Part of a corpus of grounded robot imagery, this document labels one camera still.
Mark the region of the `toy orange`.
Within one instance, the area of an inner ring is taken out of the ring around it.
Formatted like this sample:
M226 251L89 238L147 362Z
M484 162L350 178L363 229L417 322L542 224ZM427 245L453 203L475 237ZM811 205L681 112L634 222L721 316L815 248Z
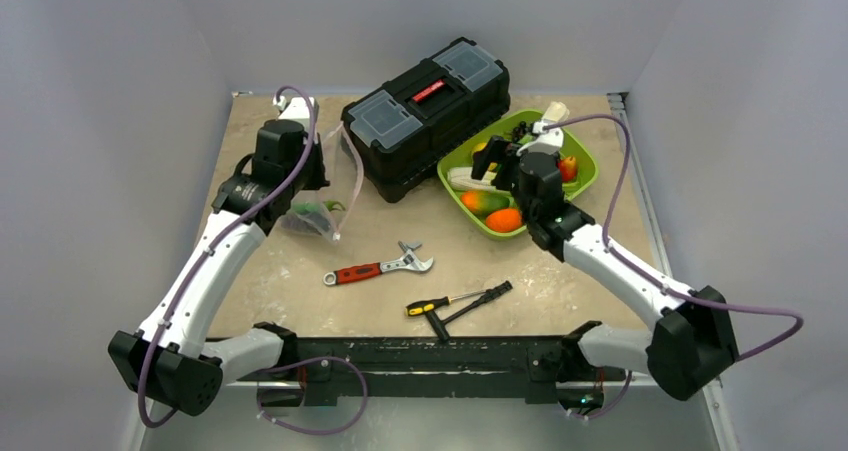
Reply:
M518 209L504 208L488 215L484 220L484 224L493 232L506 234L521 228L523 226L523 218Z

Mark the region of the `toy green bean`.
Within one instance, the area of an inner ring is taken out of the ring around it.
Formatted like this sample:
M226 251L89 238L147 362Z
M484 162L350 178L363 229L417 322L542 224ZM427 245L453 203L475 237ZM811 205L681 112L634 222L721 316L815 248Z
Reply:
M328 212L333 211L346 211L347 208L343 203L337 200L326 200L321 203L318 202L303 202L303 203L294 203L291 206L291 210L297 214L310 214L310 213L321 213L323 210Z

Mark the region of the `clear zip top bag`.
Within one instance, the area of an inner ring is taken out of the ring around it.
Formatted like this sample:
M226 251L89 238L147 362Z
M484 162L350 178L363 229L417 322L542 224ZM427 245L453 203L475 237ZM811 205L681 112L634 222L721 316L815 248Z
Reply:
M320 134L326 177L329 185L318 191L302 191L297 194L294 203L318 202L337 200L344 204L346 211L328 212L323 210L334 225L332 235L302 234L283 229L287 233L313 237L322 237L331 244L338 244L342 238L343 228L352 215L353 208L361 192L364 182L362 158L355 149L350 133L342 123L332 131L322 131Z

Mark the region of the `toy purple eggplant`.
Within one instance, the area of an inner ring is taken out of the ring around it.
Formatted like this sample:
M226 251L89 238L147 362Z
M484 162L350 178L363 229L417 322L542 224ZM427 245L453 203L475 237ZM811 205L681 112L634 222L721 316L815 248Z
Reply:
M332 235L334 225L323 213L309 211L306 213L288 213L281 218L283 229L302 234Z

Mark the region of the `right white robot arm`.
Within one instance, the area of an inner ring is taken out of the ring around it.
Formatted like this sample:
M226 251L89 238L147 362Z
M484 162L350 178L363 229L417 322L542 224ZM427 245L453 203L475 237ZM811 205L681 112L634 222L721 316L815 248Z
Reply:
M724 296L699 291L618 248L591 216L567 201L559 159L548 146L495 136L473 156L472 176L499 165L492 185L511 193L533 242L600 283L645 324L643 331L593 324L564 347L561 363L576 378L601 367L650 375L685 401L740 358Z

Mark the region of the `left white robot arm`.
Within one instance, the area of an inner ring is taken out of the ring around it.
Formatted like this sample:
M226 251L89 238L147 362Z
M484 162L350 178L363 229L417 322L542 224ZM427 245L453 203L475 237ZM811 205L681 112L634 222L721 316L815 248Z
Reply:
M221 184L201 238L166 297L136 331L118 331L108 354L138 402L189 416L203 413L220 388L260 370L284 380L298 353L289 330L258 323L218 342L207 339L224 297L248 258L301 190L328 185L319 138L298 121L275 119L258 130L254 153Z

